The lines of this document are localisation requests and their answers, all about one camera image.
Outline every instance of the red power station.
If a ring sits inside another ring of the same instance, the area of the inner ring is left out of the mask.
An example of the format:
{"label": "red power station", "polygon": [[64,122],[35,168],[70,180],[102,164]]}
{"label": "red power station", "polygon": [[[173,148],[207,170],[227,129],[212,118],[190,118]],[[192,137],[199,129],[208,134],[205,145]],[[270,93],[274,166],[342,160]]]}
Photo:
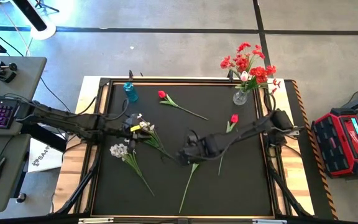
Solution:
{"label": "red power station", "polygon": [[358,175],[358,119],[349,108],[332,109],[313,121],[312,129],[326,173],[332,177]]}

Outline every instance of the blue water bottle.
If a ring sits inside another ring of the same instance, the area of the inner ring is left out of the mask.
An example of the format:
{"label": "blue water bottle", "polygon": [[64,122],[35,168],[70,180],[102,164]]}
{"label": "blue water bottle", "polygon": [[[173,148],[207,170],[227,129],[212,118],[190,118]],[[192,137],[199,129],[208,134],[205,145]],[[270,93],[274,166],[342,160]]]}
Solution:
{"label": "blue water bottle", "polygon": [[126,82],[124,84],[124,90],[125,90],[125,93],[128,96],[129,102],[133,103],[133,102],[137,101],[138,97],[137,97],[137,94],[136,94],[136,91],[135,91],[134,84],[132,84],[130,82]]}

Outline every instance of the desk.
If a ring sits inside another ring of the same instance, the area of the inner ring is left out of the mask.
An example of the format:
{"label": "desk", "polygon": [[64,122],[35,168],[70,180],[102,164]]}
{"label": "desk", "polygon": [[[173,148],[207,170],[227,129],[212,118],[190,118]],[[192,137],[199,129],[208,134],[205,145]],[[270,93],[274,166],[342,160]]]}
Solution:
{"label": "desk", "polygon": [[[156,77],[136,79],[145,80],[145,82],[148,80],[158,80]],[[98,91],[101,94],[101,104],[96,105],[97,110],[100,112],[106,111],[104,102],[105,99],[110,97],[109,94],[111,93],[108,94],[108,88],[106,88],[106,86],[99,89],[100,82],[100,77],[84,77],[83,86],[76,109],[77,112],[85,109],[93,97],[98,93]],[[291,120],[295,124],[303,126],[306,115],[303,115],[302,113],[303,109],[302,105],[300,104],[300,95],[297,95],[297,93],[298,90],[296,88],[296,83],[293,83],[290,80],[285,80],[285,86],[282,86],[282,88],[276,92],[276,99],[278,101],[277,107],[287,111],[288,115],[291,117]],[[323,176],[324,173],[319,172],[319,165],[321,164],[318,164],[316,161],[313,150],[311,149],[313,143],[310,141],[311,139],[308,136],[307,130],[301,134],[299,142],[296,140],[288,139],[288,145],[294,147],[296,150],[300,150],[302,153],[302,158],[297,157],[296,154],[290,150],[283,148],[282,163],[288,188],[307,212],[316,214],[321,218],[336,218],[332,197],[329,194],[329,189],[326,185],[325,177]],[[65,203],[65,201],[69,198],[77,186],[81,177],[83,161],[86,157],[85,152],[85,147],[79,146],[65,154],[62,171],[59,176],[55,196],[53,198],[56,210]],[[87,157],[90,155],[91,159],[89,161],[93,161],[92,152],[94,152],[94,149],[89,150],[89,152]],[[78,211],[80,212],[86,208],[87,203],[89,205],[93,200],[93,198],[89,198],[90,200],[88,200],[88,193],[89,189],[86,189],[84,191],[82,200],[78,203]],[[279,208],[282,213],[285,213],[285,202],[282,199],[283,197],[279,189],[277,189],[277,195]]]}
{"label": "desk", "polygon": [[[0,81],[0,96],[6,93],[15,93],[32,99],[47,59],[43,57],[0,57],[4,63],[17,64],[17,76],[10,83]],[[0,152],[11,136],[0,135]],[[6,163],[0,179],[0,212],[5,210],[10,197],[15,196],[15,189],[20,190],[24,168],[24,158],[30,143],[28,134],[15,136],[7,148],[4,156]]]}

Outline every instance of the yellow tag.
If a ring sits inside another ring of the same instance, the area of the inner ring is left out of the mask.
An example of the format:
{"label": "yellow tag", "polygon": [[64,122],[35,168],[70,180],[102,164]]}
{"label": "yellow tag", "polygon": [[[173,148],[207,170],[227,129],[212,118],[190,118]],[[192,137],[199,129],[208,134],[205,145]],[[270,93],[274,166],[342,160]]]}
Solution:
{"label": "yellow tag", "polygon": [[140,125],[131,127],[131,131],[132,131],[132,132],[134,132],[134,131],[136,131],[136,130],[139,130],[139,129],[140,129]]}

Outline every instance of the wooden table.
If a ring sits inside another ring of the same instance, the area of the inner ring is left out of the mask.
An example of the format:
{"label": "wooden table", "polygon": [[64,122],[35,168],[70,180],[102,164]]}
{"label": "wooden table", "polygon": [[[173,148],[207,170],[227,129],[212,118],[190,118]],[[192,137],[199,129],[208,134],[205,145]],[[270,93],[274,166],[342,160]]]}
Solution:
{"label": "wooden table", "polygon": [[[76,113],[83,111],[92,101],[92,99],[97,95],[99,89],[99,81],[101,78],[102,77],[94,77],[94,76],[84,77],[83,84],[80,91],[80,96],[78,99],[78,104],[76,107]],[[138,78],[147,80],[148,78],[156,78],[156,77],[136,77],[136,79]],[[284,80],[281,79],[277,79],[277,81],[278,82],[282,81],[282,83],[284,82]],[[104,102],[107,97],[106,95],[107,95],[107,88],[103,88],[102,100],[101,100],[100,107],[98,108],[101,113],[104,111]],[[287,97],[287,91],[285,89],[285,85],[281,85],[281,88],[279,88],[275,92],[275,98],[277,101],[277,108],[280,108],[281,110],[285,110],[287,112],[287,115],[290,117],[291,121],[293,122],[290,103]],[[266,114],[267,111],[265,106],[263,106],[262,109]],[[94,112],[94,105],[92,105],[88,109],[87,113],[93,113],[93,112]],[[310,127],[308,125],[306,126],[306,131],[310,133]],[[288,146],[294,148],[298,152],[300,151],[297,140],[291,138],[286,138],[286,139],[288,142],[287,143]],[[74,140],[69,142],[67,147],[71,147],[78,143],[79,143],[79,139],[75,138]],[[73,191],[75,190],[75,188],[79,183],[81,169],[83,167],[83,161],[85,158],[85,148],[86,148],[86,144],[82,144],[71,149],[64,155],[62,169],[60,171],[59,179],[55,190],[55,195],[53,197],[55,211],[63,206],[63,204],[68,200],[68,198],[73,193]],[[89,163],[92,163],[95,151],[96,151],[96,147],[94,147],[93,150],[91,151],[91,158],[89,160],[90,161]],[[308,181],[306,179],[302,158],[300,158],[297,153],[293,152],[292,150],[286,147],[282,147],[281,157],[282,157],[282,164],[283,164],[285,179],[288,188],[291,190],[292,194],[295,196],[297,201],[302,205],[302,207],[310,214],[314,214],[313,205],[310,197],[310,191],[308,188]],[[276,189],[277,189],[277,196],[278,196],[278,203],[279,203],[280,210],[283,214],[285,214],[285,206],[284,206],[282,191],[277,185],[276,185]],[[333,217],[336,218],[336,212],[333,203],[331,203],[332,196],[331,194],[329,194],[328,185],[326,187],[326,191],[328,192],[327,197],[330,199],[329,203],[330,206],[332,207]],[[83,192],[80,212],[82,212],[86,207],[88,192],[89,192],[89,184],[85,189],[85,191]]]}

